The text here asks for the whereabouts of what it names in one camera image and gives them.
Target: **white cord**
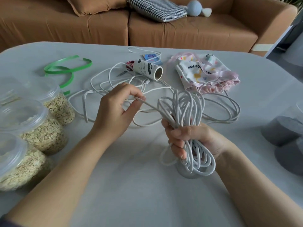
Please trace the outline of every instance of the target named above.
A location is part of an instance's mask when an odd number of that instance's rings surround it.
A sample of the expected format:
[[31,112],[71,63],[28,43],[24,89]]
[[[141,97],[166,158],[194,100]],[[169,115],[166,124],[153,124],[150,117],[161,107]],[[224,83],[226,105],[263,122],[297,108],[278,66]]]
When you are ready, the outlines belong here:
[[[141,53],[141,52],[134,52],[131,49],[138,49],[138,50],[142,50],[142,51],[147,51],[147,52],[153,52],[158,54],[157,57],[161,58],[161,52],[155,52],[155,51],[150,51],[150,50],[144,50],[144,49],[140,49],[140,48],[129,48],[128,50],[131,53]],[[117,67],[118,65],[123,64],[125,65],[125,68],[122,68],[124,70],[126,70],[129,74],[132,75],[132,77],[124,77],[124,78],[119,78],[116,80],[111,80],[111,72],[113,69],[117,69],[120,67]],[[146,78],[145,76],[142,76],[136,72],[134,72],[134,70],[132,68],[130,68],[131,70],[127,70],[126,68],[127,64],[120,62],[115,64],[113,67],[111,68],[107,68],[101,72],[99,72],[98,74],[96,74],[95,76],[93,76],[90,79],[90,85],[92,87],[91,90],[81,90],[78,91],[76,93],[74,93],[73,95],[71,95],[70,97],[68,97],[68,101],[70,103],[70,99],[73,98],[74,96],[83,93],[83,97],[82,97],[82,103],[83,103],[83,114],[80,113],[78,110],[76,110],[76,108],[71,104],[71,106],[73,107],[73,109],[75,110],[76,113],[78,113],[79,115],[83,116],[85,118],[85,121],[91,121],[94,122],[94,120],[92,118],[89,118],[87,115],[87,111],[86,111],[86,96],[88,94],[92,94],[92,93],[98,93],[102,96],[106,95],[107,93],[109,93],[115,86],[117,86],[118,84],[121,84],[123,82],[127,82],[127,83],[132,83],[133,81],[138,82],[138,85],[135,85],[136,87],[138,87],[143,94],[147,94],[149,92],[155,91],[155,90],[159,90],[159,89],[164,89],[167,88],[170,91],[172,91],[173,96],[172,98],[167,97],[167,96],[163,96],[160,99],[158,99],[158,103],[157,103],[157,108],[152,106],[151,104],[149,104],[148,102],[139,99],[137,97],[135,97],[135,99],[141,101],[142,103],[145,103],[146,105],[148,105],[149,107],[151,107],[152,109],[140,109],[138,111],[139,112],[143,112],[143,113],[151,113],[151,112],[155,112],[158,111],[163,118],[165,118],[166,120],[168,120],[168,122],[172,125],[173,128],[178,128],[178,127],[182,127],[182,126],[198,126],[201,123],[201,119],[205,118],[207,120],[210,120],[210,122],[208,122],[207,124],[210,123],[232,123],[234,121],[236,121],[238,119],[238,116],[240,114],[240,106],[239,104],[234,101],[233,99],[231,99],[227,92],[224,90],[225,95],[222,94],[217,94],[217,93],[207,93],[207,94],[203,94],[201,95],[199,92],[188,92],[188,91],[178,91],[178,90],[174,90],[171,86],[169,86],[166,82],[164,82],[163,80],[159,80],[159,81],[155,81],[157,83],[161,83],[164,85],[164,87],[157,87],[157,88],[153,88],[149,91],[145,91],[146,89],[146,85],[150,82],[150,79]],[[108,73],[108,81],[102,82],[100,83],[99,87],[100,89],[97,89],[94,87],[93,85],[93,79],[95,79],[97,76],[99,76],[100,74],[106,72],[109,70]],[[106,83],[109,83],[111,88],[110,89],[104,89],[102,86]],[[231,104],[233,105],[234,108],[234,113],[231,113],[230,110],[228,109],[228,107],[226,107],[224,104],[219,103],[215,100],[212,99],[207,99],[205,98],[206,95],[217,95],[217,96],[221,96],[224,98],[227,98]],[[126,102],[131,104],[133,100],[127,99]],[[205,101],[210,101],[213,103],[216,103],[217,105],[223,107],[228,115],[229,118],[228,119],[216,119],[214,117],[211,117],[207,114],[205,114],[204,108],[205,108]],[[138,124],[135,119],[133,119],[133,123],[137,126],[140,127],[146,127],[146,126],[152,126],[158,122],[160,122],[162,120],[162,118],[159,118],[153,122],[150,122],[148,124],[145,125],[141,125]],[[177,162],[177,160],[174,160],[171,163],[165,163],[163,160],[164,154],[166,153],[166,151],[168,151],[171,148],[172,144],[169,145],[160,155],[160,161],[162,164],[170,166],[172,164],[175,164]],[[185,169],[192,173],[195,172],[196,174],[199,175],[210,175],[214,172],[215,167],[216,167],[216,163],[214,160],[213,155],[210,153],[210,151],[205,148],[205,146],[198,140],[189,140],[189,141],[185,141],[184,142],[184,149],[186,151],[187,154],[187,158],[186,160],[182,160],[183,165],[185,166]]]

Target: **brown throw pillow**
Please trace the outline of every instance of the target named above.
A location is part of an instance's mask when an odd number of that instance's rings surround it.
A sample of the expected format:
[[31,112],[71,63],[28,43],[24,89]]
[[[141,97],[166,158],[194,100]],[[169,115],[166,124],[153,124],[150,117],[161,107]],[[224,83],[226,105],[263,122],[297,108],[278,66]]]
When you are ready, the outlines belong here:
[[79,17],[126,7],[126,0],[67,0]]

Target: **transparent jar lid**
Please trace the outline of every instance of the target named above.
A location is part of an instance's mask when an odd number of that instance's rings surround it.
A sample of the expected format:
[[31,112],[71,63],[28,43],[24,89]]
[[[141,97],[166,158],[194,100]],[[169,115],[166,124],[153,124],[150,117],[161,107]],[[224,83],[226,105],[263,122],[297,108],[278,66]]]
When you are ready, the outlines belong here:
[[13,77],[0,78],[0,105],[20,98],[22,84]]
[[48,109],[42,103],[21,99],[0,107],[0,130],[16,135],[32,131],[47,118]]
[[27,98],[41,103],[52,100],[61,92],[56,81],[49,77],[35,77],[24,82],[23,85],[30,93]]
[[9,133],[0,133],[0,178],[15,169],[27,151],[27,142]]

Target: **person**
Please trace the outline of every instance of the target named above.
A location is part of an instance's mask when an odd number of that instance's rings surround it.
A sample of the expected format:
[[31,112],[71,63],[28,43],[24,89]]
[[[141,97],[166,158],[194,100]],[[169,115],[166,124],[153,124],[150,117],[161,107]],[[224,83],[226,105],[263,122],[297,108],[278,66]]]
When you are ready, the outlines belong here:
[[[130,125],[143,100],[133,85],[119,84],[102,97],[96,122],[84,137],[28,195],[2,217],[0,227],[66,227],[89,177],[105,150]],[[200,140],[216,160],[216,171],[247,226],[302,227],[303,210],[266,178],[249,159],[224,136],[205,124],[172,129],[162,121],[172,152],[185,159],[184,140]]]

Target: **pillow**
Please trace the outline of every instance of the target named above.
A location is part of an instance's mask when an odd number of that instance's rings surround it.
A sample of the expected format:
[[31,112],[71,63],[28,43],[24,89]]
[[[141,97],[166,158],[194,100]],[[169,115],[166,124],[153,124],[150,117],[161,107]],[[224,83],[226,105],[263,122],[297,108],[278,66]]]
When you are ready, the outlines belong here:
[[169,22],[187,15],[185,9],[169,0],[127,0],[138,13],[158,22]]
[[126,0],[67,0],[79,17],[126,7]]

